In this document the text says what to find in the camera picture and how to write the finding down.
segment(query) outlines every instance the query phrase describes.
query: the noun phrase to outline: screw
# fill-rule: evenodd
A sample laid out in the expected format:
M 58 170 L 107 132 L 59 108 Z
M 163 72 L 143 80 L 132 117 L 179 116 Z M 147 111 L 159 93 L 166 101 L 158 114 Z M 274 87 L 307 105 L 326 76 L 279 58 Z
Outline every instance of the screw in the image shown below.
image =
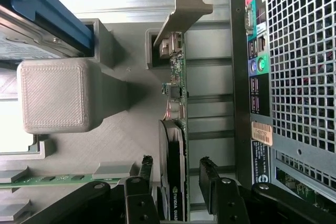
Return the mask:
M 259 188 L 262 189 L 262 190 L 268 190 L 269 189 L 268 185 L 264 185 L 264 184 L 260 184 Z
M 231 183 L 231 180 L 228 179 L 228 178 L 223 178 L 223 179 L 222 179 L 222 182 L 223 182 L 224 184 L 230 184 L 230 183 Z
M 140 179 L 139 178 L 134 178 L 132 179 L 132 183 L 139 183 L 140 182 Z
M 61 41 L 60 39 L 58 39 L 58 38 L 54 38 L 52 41 L 53 41 L 54 43 L 56 43 L 56 44 L 60 44 L 60 43 L 62 43 L 62 41 Z
M 95 185 L 95 189 L 101 189 L 101 188 L 103 188 L 104 187 L 104 184 L 97 184 L 97 185 Z

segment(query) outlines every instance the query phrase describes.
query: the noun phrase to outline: circuit board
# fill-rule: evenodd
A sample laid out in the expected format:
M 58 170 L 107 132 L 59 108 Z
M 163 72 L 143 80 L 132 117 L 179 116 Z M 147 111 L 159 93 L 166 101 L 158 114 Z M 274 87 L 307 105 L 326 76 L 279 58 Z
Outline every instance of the circuit board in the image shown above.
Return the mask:
M 190 213 L 190 190 L 189 190 L 189 161 L 188 161 L 188 117 L 187 117 L 187 100 L 188 91 L 186 84 L 186 58 L 185 58 L 185 45 L 184 45 L 184 35 L 182 37 L 182 51 L 176 56 L 170 58 L 170 68 L 171 68 L 171 83 L 176 84 L 180 87 L 180 103 L 183 106 L 183 117 L 174 120 L 175 124 L 179 126 L 183 132 L 183 137 L 185 140 L 185 161 L 186 161 L 186 191 L 187 191 L 187 212 Z
M 277 168 L 277 180 L 288 187 L 300 198 L 312 203 L 314 206 L 321 208 L 323 211 L 336 216 L 336 204 L 331 200 L 320 195 L 310 187 L 291 177 L 284 171 Z
M 0 189 L 20 188 L 27 186 L 67 186 L 74 184 L 86 184 L 92 181 L 104 181 L 108 184 L 117 184 L 118 178 L 93 179 L 92 174 L 78 175 L 53 175 L 53 176 L 26 176 L 13 183 L 0 184 Z

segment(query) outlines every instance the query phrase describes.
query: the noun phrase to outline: blue drive bracket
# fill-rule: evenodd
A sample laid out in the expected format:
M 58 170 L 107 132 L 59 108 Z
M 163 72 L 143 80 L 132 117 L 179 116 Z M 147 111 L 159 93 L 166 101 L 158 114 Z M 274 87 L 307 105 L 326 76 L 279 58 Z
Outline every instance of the blue drive bracket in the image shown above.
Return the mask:
M 36 25 L 52 27 L 66 37 L 80 44 L 80 48 L 93 51 L 94 35 L 78 18 L 74 16 L 59 0 L 9 0 L 11 8 L 19 15 Z

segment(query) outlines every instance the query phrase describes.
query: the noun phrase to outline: metal mesh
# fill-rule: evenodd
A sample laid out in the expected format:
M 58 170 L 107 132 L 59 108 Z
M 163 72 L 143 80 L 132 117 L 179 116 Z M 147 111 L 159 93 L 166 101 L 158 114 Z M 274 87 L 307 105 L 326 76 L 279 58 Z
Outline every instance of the metal mesh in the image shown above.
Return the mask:
M 336 0 L 267 0 L 275 134 L 335 153 Z
M 294 159 L 288 155 L 277 152 L 277 159 L 284 162 L 285 164 L 293 167 L 294 169 L 300 171 L 301 173 L 306 174 L 307 176 L 319 181 L 320 183 L 330 187 L 333 190 L 336 190 L 336 178 L 323 173 L 320 170 L 315 169 L 303 162 Z

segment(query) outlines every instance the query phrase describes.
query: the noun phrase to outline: barcode sticker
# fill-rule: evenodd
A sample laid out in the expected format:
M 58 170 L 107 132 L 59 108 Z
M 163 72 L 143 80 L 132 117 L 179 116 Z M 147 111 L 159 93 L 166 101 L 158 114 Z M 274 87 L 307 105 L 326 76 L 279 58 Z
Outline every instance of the barcode sticker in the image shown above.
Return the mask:
M 268 124 L 252 122 L 252 138 L 272 146 L 272 127 Z

